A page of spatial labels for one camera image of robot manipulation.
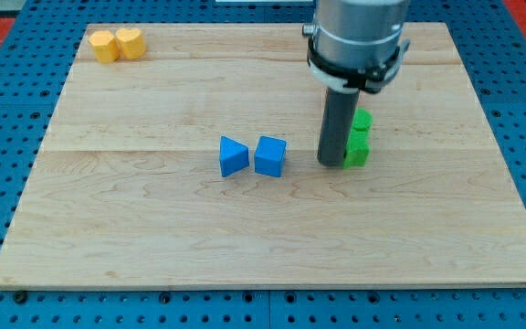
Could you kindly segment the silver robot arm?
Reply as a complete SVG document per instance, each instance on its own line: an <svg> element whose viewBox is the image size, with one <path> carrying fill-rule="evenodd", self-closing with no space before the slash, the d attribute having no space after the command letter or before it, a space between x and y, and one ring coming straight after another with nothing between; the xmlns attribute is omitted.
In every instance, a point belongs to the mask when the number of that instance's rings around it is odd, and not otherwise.
<svg viewBox="0 0 526 329"><path fill-rule="evenodd" d="M409 0L319 0L302 27L312 76L344 94L380 92L397 75Z"/></svg>

